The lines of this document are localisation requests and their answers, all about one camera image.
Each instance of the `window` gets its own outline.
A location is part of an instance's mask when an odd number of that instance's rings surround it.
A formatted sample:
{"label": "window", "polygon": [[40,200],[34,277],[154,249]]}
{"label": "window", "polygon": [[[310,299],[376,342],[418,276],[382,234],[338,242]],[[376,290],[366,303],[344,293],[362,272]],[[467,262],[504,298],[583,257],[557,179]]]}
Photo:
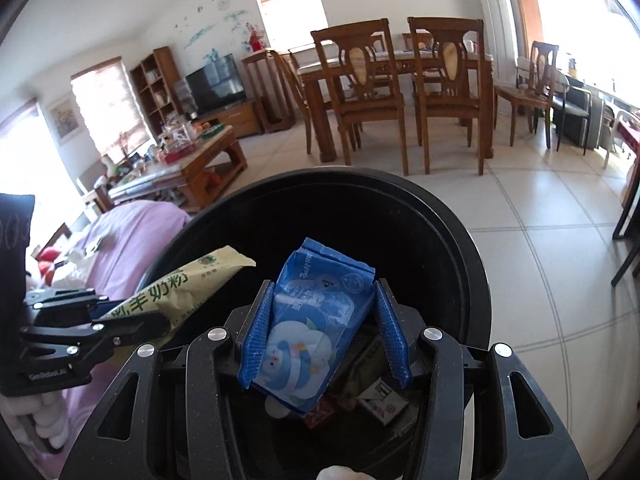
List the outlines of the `window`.
{"label": "window", "polygon": [[327,28],[321,0],[258,0],[258,6],[275,50],[313,43],[310,32]]}
{"label": "window", "polygon": [[121,58],[71,76],[71,86],[101,155],[119,162],[148,140],[148,129]]}
{"label": "window", "polygon": [[560,46],[557,67],[576,60],[578,78],[640,106],[640,36],[616,0],[538,0],[545,41]]}
{"label": "window", "polygon": [[35,100],[0,124],[0,192],[35,195],[31,247],[84,211]]}

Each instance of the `framed picture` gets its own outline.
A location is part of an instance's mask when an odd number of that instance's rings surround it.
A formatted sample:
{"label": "framed picture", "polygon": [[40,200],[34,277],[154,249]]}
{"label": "framed picture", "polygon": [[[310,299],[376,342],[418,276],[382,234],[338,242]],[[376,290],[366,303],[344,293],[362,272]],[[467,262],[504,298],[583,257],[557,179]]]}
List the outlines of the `framed picture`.
{"label": "framed picture", "polygon": [[76,97],[72,93],[50,104],[47,112],[50,117],[50,127],[54,130],[53,133],[58,138],[59,144],[64,144],[84,129]]}

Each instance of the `wooden coffee table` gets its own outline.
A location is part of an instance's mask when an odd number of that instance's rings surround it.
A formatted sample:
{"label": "wooden coffee table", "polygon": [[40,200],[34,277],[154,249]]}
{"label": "wooden coffee table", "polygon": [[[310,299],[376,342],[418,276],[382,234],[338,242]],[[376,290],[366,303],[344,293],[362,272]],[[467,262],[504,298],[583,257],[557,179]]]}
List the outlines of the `wooden coffee table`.
{"label": "wooden coffee table", "polygon": [[[226,152],[231,162],[208,166],[220,153]],[[118,184],[109,191],[113,205],[139,198],[163,189],[180,190],[190,202],[190,209],[199,210],[211,204],[241,171],[247,168],[246,158],[231,126],[226,126],[210,139],[198,142],[193,153],[174,162],[148,164],[145,171],[126,184]],[[215,173],[220,182],[217,184]],[[83,197],[85,203],[100,197],[92,191]],[[108,205],[98,204],[101,209]]]}

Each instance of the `blue plastic package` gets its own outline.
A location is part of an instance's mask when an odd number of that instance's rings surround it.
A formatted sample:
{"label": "blue plastic package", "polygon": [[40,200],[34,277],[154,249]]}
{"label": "blue plastic package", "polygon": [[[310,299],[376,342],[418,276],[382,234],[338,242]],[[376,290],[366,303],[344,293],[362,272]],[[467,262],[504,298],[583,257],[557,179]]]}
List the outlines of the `blue plastic package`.
{"label": "blue plastic package", "polygon": [[375,297],[376,270],[307,238],[274,289],[253,385],[303,414],[318,401]]}

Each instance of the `television screen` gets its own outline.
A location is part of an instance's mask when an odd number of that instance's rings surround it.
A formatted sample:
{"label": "television screen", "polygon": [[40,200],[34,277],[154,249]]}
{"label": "television screen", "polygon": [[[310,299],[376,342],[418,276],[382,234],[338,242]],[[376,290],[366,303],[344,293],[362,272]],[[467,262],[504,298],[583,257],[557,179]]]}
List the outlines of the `television screen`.
{"label": "television screen", "polygon": [[187,113],[204,114],[246,99],[232,54],[189,74],[174,89]]}

